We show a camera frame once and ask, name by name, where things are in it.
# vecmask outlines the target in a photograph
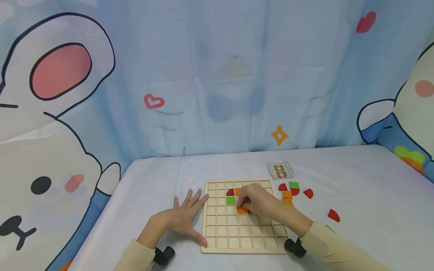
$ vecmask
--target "cartoon mouth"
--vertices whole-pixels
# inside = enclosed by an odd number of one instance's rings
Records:
[[[24,241],[26,240],[26,238],[31,236],[33,233],[36,232],[36,228],[33,228],[33,229],[29,230],[28,232],[22,231],[19,228],[19,225],[21,224],[22,220],[23,219],[21,218],[21,216],[16,215],[16,216],[9,218],[5,222],[3,222],[3,224],[0,226],[0,235],[1,236],[7,236],[7,235],[11,234],[12,232],[14,232],[16,235],[19,236],[20,239],[18,240],[18,245],[16,246],[17,251],[23,247]]]

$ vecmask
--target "pink cheek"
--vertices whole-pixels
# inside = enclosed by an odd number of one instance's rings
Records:
[[[434,85],[427,80],[421,80],[417,82],[414,86],[414,89],[416,91],[416,94],[423,98],[431,97],[432,95],[434,95]]]

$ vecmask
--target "fingernail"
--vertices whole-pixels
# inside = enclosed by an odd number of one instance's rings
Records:
[[[205,238],[201,239],[201,245],[203,247],[207,247],[208,246],[208,242],[207,242],[207,240]]]

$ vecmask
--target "cartoon bunny ear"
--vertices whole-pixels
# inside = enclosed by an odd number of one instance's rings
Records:
[[[113,71],[105,30],[76,13],[49,17],[13,43],[2,70],[0,107],[59,116],[88,98]]]

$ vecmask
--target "left hand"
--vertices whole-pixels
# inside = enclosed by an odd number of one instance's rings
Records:
[[[191,226],[193,218],[208,199],[208,194],[200,198],[202,190],[199,189],[192,198],[193,190],[189,190],[185,200],[179,206],[178,197],[173,200],[173,208],[153,215],[137,241],[148,248],[155,248],[161,236],[167,230],[173,230],[193,238],[200,245],[208,245],[205,237],[195,231]]]

